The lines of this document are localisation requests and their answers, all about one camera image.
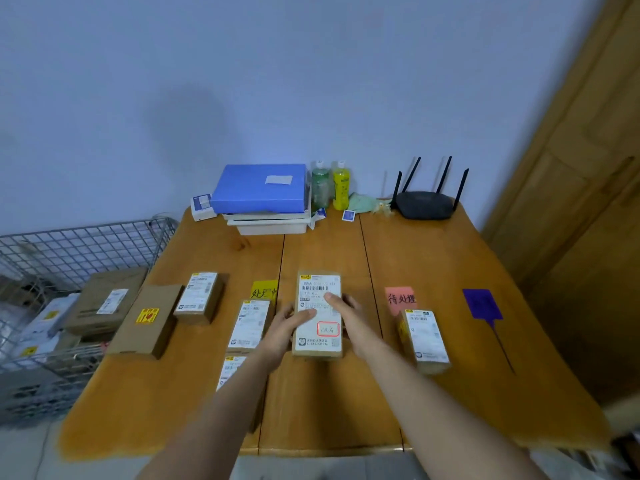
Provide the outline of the yellow plastic bottle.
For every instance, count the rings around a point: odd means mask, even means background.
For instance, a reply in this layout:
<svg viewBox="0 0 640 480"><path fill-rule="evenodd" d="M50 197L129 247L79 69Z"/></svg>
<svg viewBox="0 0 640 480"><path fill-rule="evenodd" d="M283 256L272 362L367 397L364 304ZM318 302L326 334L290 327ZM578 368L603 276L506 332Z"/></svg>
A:
<svg viewBox="0 0 640 480"><path fill-rule="evenodd" d="M345 161L338 161L333 169L334 198L333 206L336 210L347 210L349 206L349 186L351 174Z"/></svg>

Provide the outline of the person's right forearm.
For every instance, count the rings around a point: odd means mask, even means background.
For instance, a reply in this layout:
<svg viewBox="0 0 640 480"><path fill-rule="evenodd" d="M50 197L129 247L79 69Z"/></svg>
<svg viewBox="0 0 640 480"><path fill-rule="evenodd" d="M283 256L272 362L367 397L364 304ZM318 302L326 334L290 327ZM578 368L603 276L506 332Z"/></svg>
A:
<svg viewBox="0 0 640 480"><path fill-rule="evenodd" d="M384 341L357 348L430 480L547 480L516 444Z"/></svg>

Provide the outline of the purple flag on thin stick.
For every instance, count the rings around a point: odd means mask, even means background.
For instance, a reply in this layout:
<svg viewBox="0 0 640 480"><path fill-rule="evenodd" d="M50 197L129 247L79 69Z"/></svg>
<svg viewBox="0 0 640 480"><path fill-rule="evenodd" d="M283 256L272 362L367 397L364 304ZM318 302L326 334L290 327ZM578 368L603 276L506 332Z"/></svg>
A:
<svg viewBox="0 0 640 480"><path fill-rule="evenodd" d="M511 372L515 374L513 365L497 331L496 322L503 320L503 315L492 292L488 289L463 289L462 293L472 317L476 320L484 321L492 330Z"/></svg>

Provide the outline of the small blue and white box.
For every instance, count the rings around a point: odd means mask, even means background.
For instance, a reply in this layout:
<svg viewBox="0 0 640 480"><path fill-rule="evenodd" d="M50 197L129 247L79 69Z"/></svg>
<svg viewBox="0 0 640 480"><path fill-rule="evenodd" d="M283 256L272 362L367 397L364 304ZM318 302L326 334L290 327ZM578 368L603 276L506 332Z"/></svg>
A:
<svg viewBox="0 0 640 480"><path fill-rule="evenodd" d="M191 215L195 222L213 219L218 216L212 208L211 199L211 193L192 197L190 201Z"/></svg>

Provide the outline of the yellow sticky note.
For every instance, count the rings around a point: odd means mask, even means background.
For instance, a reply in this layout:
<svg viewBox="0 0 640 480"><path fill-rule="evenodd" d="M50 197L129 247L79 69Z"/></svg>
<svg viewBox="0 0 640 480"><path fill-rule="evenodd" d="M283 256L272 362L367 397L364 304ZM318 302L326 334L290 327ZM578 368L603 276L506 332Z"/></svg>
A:
<svg viewBox="0 0 640 480"><path fill-rule="evenodd" d="M252 283L250 300L277 302L279 280L256 280Z"/></svg>

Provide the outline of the light green cloth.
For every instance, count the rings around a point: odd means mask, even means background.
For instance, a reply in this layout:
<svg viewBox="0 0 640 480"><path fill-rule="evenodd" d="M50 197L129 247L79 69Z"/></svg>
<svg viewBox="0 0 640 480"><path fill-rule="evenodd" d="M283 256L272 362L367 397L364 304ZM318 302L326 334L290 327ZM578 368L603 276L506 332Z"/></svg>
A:
<svg viewBox="0 0 640 480"><path fill-rule="evenodd" d="M354 214L364 214L368 212L378 212L381 206L385 206L388 202L371 196L359 193L352 193L349 196L347 210Z"/></svg>

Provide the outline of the pink sticky note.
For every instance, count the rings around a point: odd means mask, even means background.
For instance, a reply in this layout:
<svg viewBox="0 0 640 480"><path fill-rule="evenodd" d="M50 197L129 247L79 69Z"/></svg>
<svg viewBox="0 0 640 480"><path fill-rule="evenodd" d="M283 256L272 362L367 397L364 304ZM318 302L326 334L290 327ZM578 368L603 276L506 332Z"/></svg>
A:
<svg viewBox="0 0 640 480"><path fill-rule="evenodd" d="M418 309L417 300L412 287L386 287L385 298L391 316L397 317L403 310Z"/></svg>

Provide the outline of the white plastic tray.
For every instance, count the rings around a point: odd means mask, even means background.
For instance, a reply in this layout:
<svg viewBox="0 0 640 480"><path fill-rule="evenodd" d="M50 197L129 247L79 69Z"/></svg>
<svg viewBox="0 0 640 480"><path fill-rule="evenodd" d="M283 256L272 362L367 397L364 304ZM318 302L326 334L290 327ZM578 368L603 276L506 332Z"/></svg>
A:
<svg viewBox="0 0 640 480"><path fill-rule="evenodd" d="M228 226L235 227L242 236L304 234L315 227L309 210L293 214L223 214L223 218Z"/></svg>

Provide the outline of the long brown parcel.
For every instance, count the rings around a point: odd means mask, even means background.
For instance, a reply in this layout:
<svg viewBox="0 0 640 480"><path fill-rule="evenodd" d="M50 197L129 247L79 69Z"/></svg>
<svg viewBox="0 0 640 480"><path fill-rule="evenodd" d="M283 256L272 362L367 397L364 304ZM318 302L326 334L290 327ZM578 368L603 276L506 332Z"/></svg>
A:
<svg viewBox="0 0 640 480"><path fill-rule="evenodd" d="M292 336L292 354L322 359L343 356L342 316L325 300L325 294L342 296L341 277L337 273L300 272L296 284L296 313L314 309L315 316L297 327Z"/></svg>

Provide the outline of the small brown parcel, white label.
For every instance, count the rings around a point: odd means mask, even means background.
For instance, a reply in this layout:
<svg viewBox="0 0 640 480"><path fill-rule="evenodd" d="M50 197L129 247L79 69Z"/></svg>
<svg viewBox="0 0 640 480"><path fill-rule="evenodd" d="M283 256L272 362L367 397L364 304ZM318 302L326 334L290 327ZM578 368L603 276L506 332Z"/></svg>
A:
<svg viewBox="0 0 640 480"><path fill-rule="evenodd" d="M246 358L247 355L229 355L225 357L220 376L216 384L216 393L236 373Z"/></svg>
<svg viewBox="0 0 640 480"><path fill-rule="evenodd" d="M424 376L435 376L451 366L433 311L402 309L397 330L404 354Z"/></svg>
<svg viewBox="0 0 640 480"><path fill-rule="evenodd" d="M274 316L274 304L268 299L248 299L241 304L228 341L229 355L245 355L256 349Z"/></svg>
<svg viewBox="0 0 640 480"><path fill-rule="evenodd" d="M175 307L178 322L196 326L212 323L223 286L219 273L193 273Z"/></svg>

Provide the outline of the green plastic bottle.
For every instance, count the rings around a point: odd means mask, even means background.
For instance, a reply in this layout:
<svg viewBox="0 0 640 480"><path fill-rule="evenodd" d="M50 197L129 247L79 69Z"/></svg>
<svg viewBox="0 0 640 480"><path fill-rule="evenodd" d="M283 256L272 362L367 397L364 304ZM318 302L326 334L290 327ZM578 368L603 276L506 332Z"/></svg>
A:
<svg viewBox="0 0 640 480"><path fill-rule="evenodd" d="M312 207L314 210L326 209L332 199L331 170L324 161L318 160L312 169Z"/></svg>

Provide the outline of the brown box with yellow sticker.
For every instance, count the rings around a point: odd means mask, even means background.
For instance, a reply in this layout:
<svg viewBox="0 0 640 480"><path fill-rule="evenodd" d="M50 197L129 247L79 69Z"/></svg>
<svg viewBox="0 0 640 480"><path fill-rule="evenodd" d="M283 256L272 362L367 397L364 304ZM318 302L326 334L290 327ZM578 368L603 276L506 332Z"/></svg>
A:
<svg viewBox="0 0 640 480"><path fill-rule="evenodd" d="M160 360L175 329L181 284L144 285L112 341L107 356Z"/></svg>

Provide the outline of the blue file box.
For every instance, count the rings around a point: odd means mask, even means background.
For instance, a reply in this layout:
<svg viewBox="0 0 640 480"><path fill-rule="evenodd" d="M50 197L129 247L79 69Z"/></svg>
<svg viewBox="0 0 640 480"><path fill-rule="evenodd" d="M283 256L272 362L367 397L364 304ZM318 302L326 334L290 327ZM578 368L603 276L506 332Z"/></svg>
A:
<svg viewBox="0 0 640 480"><path fill-rule="evenodd" d="M307 194L304 164L228 164L210 204L218 214L302 214Z"/></svg>

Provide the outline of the person's right hand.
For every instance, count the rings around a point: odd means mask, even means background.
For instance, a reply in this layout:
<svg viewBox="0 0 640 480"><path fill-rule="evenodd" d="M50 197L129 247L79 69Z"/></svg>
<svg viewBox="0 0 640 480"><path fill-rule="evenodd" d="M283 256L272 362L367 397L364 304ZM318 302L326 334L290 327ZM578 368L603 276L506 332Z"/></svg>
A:
<svg viewBox="0 0 640 480"><path fill-rule="evenodd" d="M361 304L351 295L345 294L342 297L350 302L350 314L340 316L348 332L351 345L356 355L363 359L367 365L371 365L374 355L382 347L383 341L371 327Z"/></svg>

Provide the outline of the large brown box, white label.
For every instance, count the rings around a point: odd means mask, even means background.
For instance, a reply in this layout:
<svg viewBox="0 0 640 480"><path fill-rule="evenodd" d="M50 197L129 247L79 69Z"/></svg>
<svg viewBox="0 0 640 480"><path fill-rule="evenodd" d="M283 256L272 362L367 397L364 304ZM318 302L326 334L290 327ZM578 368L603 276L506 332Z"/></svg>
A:
<svg viewBox="0 0 640 480"><path fill-rule="evenodd" d="M92 274L62 330L80 337L116 331L136 300L147 273L147 267L133 267Z"/></svg>

